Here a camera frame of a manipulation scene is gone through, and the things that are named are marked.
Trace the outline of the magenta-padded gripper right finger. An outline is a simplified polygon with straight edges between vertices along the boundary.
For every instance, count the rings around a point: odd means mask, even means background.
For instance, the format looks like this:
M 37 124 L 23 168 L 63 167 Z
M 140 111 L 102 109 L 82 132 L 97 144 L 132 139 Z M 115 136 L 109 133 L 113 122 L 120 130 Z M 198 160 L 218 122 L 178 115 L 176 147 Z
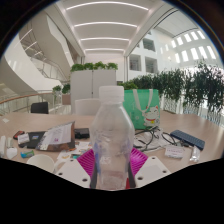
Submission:
M 127 188 L 140 188 L 170 174 L 168 168 L 156 156 L 148 157 L 133 148 L 128 169 Z

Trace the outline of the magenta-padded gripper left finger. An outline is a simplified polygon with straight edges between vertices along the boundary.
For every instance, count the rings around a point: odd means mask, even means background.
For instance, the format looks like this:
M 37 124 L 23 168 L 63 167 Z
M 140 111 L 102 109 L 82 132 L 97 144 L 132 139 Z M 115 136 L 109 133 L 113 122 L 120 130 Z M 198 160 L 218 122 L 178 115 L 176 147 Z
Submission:
M 94 152 L 88 150 L 77 159 L 68 158 L 55 163 L 56 175 L 84 188 L 95 189 L 97 185 L 97 168 Z

